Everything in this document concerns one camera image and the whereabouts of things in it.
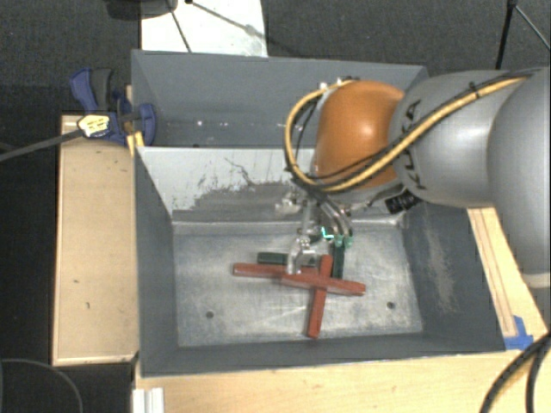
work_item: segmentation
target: wooden board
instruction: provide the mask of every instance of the wooden board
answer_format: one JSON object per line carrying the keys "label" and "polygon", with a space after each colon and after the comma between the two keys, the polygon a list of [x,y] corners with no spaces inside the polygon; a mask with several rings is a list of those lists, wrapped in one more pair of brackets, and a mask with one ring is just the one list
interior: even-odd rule
{"label": "wooden board", "polygon": [[[76,119],[64,117],[62,133]],[[61,146],[54,366],[130,361],[138,350],[132,175],[120,145]]]}

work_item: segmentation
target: cable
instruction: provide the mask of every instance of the cable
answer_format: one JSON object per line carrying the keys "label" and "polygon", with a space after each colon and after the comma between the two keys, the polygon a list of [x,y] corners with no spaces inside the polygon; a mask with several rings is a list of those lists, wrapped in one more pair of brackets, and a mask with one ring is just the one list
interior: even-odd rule
{"label": "cable", "polygon": [[537,375],[540,371],[540,368],[542,367],[543,360],[545,359],[545,356],[548,354],[549,349],[551,348],[551,336],[547,337],[547,341],[545,341],[540,348],[540,350],[537,352],[536,357],[534,358],[534,361],[532,361],[532,366],[530,367],[530,372],[528,375],[528,380],[526,381],[526,411],[527,413],[534,413],[534,399],[535,399],[535,393],[536,393],[536,380]]}
{"label": "cable", "polygon": [[[44,364],[43,362],[14,358],[14,359],[0,360],[0,371],[2,369],[2,366],[1,366],[2,362],[4,364],[27,364],[27,365],[30,365],[30,366],[40,367],[40,368],[44,368],[44,369],[49,370],[50,372],[58,375],[63,381],[65,381],[69,385],[69,387],[75,393],[75,397],[77,398],[77,402],[78,402],[78,411],[79,411],[79,413],[84,413],[84,403],[83,403],[83,398],[80,394],[80,391],[78,391],[78,388],[75,385],[75,383],[72,381],[72,379],[69,378],[65,373],[58,370],[57,368],[49,366],[48,364]],[[1,402],[2,402],[2,398],[0,397],[0,413],[2,412]]]}
{"label": "cable", "polygon": [[295,159],[298,159],[299,157],[299,150],[300,150],[300,143],[302,142],[302,137],[304,136],[304,131],[306,130],[306,126],[308,125],[308,122],[310,122],[310,119],[313,116],[314,111],[316,110],[316,102],[312,101],[310,106],[310,111],[308,112],[308,116],[304,120],[304,123],[302,124],[302,128],[299,133],[299,138],[296,141],[296,151],[294,153]]}
{"label": "cable", "polygon": [[496,69],[501,69],[503,63],[503,57],[505,55],[505,45],[507,38],[509,37],[509,27],[511,26],[511,18],[513,17],[513,10],[517,6],[517,0],[507,0],[507,12],[505,13],[505,21],[503,23],[503,30],[501,32],[501,41],[499,42],[498,59],[496,60]]}
{"label": "cable", "polygon": [[7,161],[12,157],[23,156],[32,153],[33,151],[43,150],[54,145],[63,144],[64,142],[73,140],[75,138],[82,138],[82,136],[82,131],[78,129],[62,134],[61,136],[56,136],[55,138],[50,138],[41,142],[37,142],[36,144],[27,145],[26,147],[18,148],[12,151],[6,151],[5,153],[0,154],[0,163],[3,161]]}
{"label": "cable", "polygon": [[492,387],[490,387],[490,390],[486,394],[484,403],[480,407],[480,413],[489,413],[493,402],[495,401],[501,389],[504,387],[505,383],[511,378],[513,374],[518,371],[518,369],[522,367],[524,363],[528,361],[531,356],[539,353],[539,351],[545,346],[545,344],[549,342],[550,336],[551,334],[548,332],[537,342],[530,344],[517,358],[515,358],[515,360],[513,360],[509,364],[509,366],[504,369],[503,372],[499,374],[499,376],[493,382]]}
{"label": "cable", "polygon": [[353,188],[363,185],[368,182],[370,178],[377,175],[383,169],[385,169],[396,157],[398,157],[403,150],[409,145],[419,139],[425,132],[432,128],[436,123],[444,118],[448,117],[455,111],[467,106],[468,104],[475,102],[483,96],[488,96],[491,93],[504,89],[514,83],[523,81],[527,76],[523,73],[519,73],[518,76],[513,74],[512,76],[499,76],[478,86],[470,87],[470,89],[461,93],[456,98],[449,102],[445,102],[442,106],[435,111],[426,115],[415,126],[413,126],[406,134],[402,135],[399,139],[395,140],[386,149],[379,153],[379,156],[373,157],[373,159],[351,176],[348,176],[344,180],[335,182],[319,184],[319,181],[313,177],[305,174],[300,170],[296,158],[294,158],[293,150],[291,147],[293,128],[295,123],[295,116],[300,109],[312,99],[316,99],[323,95],[328,89],[334,89],[336,87],[342,87],[345,83],[350,81],[344,81],[342,83],[333,84],[325,89],[315,90],[314,92],[304,96],[293,107],[289,113],[284,136],[284,152],[288,163],[288,170],[294,175],[294,180],[302,187],[310,187],[312,189],[318,189],[324,193],[343,193],[350,191]]}
{"label": "cable", "polygon": [[174,20],[174,23],[176,24],[176,27],[178,28],[178,32],[180,33],[180,37],[182,37],[183,44],[186,46],[186,49],[189,53],[191,53],[191,47],[189,47],[189,43],[186,40],[186,36],[183,34],[182,27],[180,26],[180,22],[176,18],[176,14],[174,13],[174,9],[172,6],[170,6],[170,3],[168,0],[165,0],[166,7],[169,9],[170,14],[172,15],[172,19]]}
{"label": "cable", "polygon": [[551,51],[551,46],[549,45],[548,41],[545,40],[545,37],[542,34],[542,31],[540,31],[536,25],[529,19],[529,17],[524,13],[522,9],[520,9],[519,6],[515,5],[515,11],[524,19],[525,22],[528,23],[528,25],[532,28],[534,33],[537,35],[537,37],[542,41],[543,45]]}

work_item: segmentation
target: white paper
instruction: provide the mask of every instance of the white paper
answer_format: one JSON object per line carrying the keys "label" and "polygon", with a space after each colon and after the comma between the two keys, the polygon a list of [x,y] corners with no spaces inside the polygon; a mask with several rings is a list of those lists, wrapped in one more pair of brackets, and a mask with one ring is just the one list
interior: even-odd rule
{"label": "white paper", "polygon": [[[268,56],[260,0],[178,0],[174,12],[192,52]],[[187,52],[171,13],[142,20],[141,47]]]}

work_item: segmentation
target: yellow tag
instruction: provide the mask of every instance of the yellow tag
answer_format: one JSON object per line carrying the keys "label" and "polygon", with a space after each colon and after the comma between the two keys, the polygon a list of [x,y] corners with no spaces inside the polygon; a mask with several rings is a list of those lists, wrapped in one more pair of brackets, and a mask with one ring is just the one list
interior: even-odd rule
{"label": "yellow tag", "polygon": [[101,138],[109,133],[109,117],[104,114],[87,114],[77,122],[86,138]]}

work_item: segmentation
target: green light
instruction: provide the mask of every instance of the green light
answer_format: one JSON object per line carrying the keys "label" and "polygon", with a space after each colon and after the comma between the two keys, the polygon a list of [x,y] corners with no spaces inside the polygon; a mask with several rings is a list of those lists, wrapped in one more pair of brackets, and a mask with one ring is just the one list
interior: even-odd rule
{"label": "green light", "polygon": [[328,240],[335,238],[335,236],[333,236],[332,234],[327,234],[324,226],[321,227],[321,235]]}

